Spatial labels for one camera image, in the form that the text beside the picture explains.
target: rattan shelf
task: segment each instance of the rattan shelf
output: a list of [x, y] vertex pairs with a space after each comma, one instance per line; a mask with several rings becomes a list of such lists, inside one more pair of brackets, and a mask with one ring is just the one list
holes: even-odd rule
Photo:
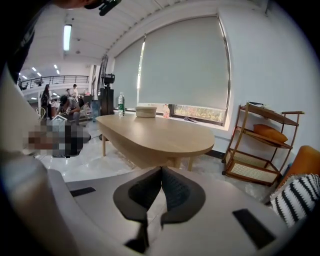
[[[236, 127], [236, 130], [239, 132], [241, 132], [241, 129], [242, 129], [242, 127], [240, 127], [240, 126]], [[276, 148], [280, 148], [280, 149], [291, 149], [292, 150], [292, 146], [285, 144], [285, 143], [281, 143], [281, 142], [276, 141], [274, 139], [256, 134], [256, 133], [254, 133], [253, 130], [249, 130], [249, 129], [244, 128], [243, 133], [246, 135], [249, 135], [250, 137], [252, 137], [252, 138], [254, 138], [264, 144], [267, 144], [267, 145], [270, 145], [270, 146], [273, 146]]]
[[[242, 126], [239, 126], [238, 123], [241, 111], [244, 111], [245, 114]], [[259, 115], [282, 124], [281, 133], [284, 131], [285, 125], [294, 126], [295, 130], [291, 144], [281, 143], [274, 139], [256, 134], [252, 130], [247, 129], [246, 123], [248, 116], [250, 116], [249, 113], [253, 113], [255, 115]], [[225, 163], [224, 171], [222, 172], [222, 174], [246, 182], [254, 182], [266, 186], [271, 186], [278, 179], [280, 172], [285, 166], [288, 156], [293, 148], [297, 134], [297, 129], [299, 126], [299, 117], [302, 114], [304, 114], [304, 112], [302, 111], [289, 111], [282, 112], [281, 115], [276, 112], [273, 112], [272, 110], [263, 107], [258, 107], [250, 103], [247, 103], [244, 106], [239, 106], [235, 129], [233, 130], [233, 134], [229, 142], [228, 149], [222, 160], [222, 162]], [[296, 121], [287, 118], [286, 115], [297, 115]], [[239, 136], [234, 149], [232, 149], [230, 147], [232, 145], [236, 132], [239, 132]], [[238, 151], [237, 149], [241, 142], [243, 134], [248, 135], [251, 138], [254, 138], [255, 140], [258, 140], [261, 143], [275, 147], [271, 160], [263, 159], [252, 154]], [[288, 150], [283, 164], [279, 170], [272, 164], [272, 161], [278, 149]]]

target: woman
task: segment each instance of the woman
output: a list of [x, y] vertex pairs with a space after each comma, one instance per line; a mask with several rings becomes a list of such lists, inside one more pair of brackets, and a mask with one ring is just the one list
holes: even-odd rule
[[47, 116], [49, 116], [50, 120], [52, 120], [51, 100], [52, 100], [52, 93], [50, 91], [50, 86], [49, 84], [46, 84], [41, 96], [41, 107], [45, 109], [45, 115], [43, 117], [44, 119], [47, 119]]

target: table leg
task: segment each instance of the table leg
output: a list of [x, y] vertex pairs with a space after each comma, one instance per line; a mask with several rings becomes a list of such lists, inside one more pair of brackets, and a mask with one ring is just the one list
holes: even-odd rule
[[194, 156], [189, 157], [189, 162], [188, 162], [188, 171], [189, 172], [192, 171], [192, 165], [194, 164], [194, 160], [195, 160]]
[[174, 168], [180, 168], [180, 164], [181, 164], [181, 158], [179, 157], [175, 157], [175, 158], [172, 158], [172, 165]]
[[106, 137], [102, 135], [102, 155], [106, 156]]

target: white floor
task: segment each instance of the white floor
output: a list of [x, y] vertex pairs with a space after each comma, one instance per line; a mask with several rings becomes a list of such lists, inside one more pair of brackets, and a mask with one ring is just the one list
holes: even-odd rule
[[[99, 140], [97, 124], [89, 122], [85, 128], [91, 135], [89, 143], [83, 146], [78, 156], [71, 158], [54, 158], [52, 156], [37, 156], [48, 169], [55, 169], [62, 173], [65, 182], [105, 178], [132, 172], [139, 169], [128, 161], [110, 142], [106, 143], [106, 156], [102, 156], [102, 142]], [[181, 169], [186, 169], [188, 160], [183, 159]], [[240, 181], [222, 175], [224, 165], [221, 160], [207, 155], [196, 158], [192, 172], [206, 177], [229, 182], [241, 191], [261, 201], [273, 188]], [[167, 211], [166, 197], [161, 190], [158, 197], [148, 211], [149, 241], [152, 243], [161, 232], [160, 217]]]

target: black and white striped cushion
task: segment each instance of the black and white striped cushion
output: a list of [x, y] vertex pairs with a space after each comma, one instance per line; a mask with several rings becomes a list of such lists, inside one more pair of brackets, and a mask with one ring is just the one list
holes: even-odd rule
[[291, 227], [309, 215], [320, 199], [320, 178], [308, 174], [286, 182], [270, 197], [272, 209]]

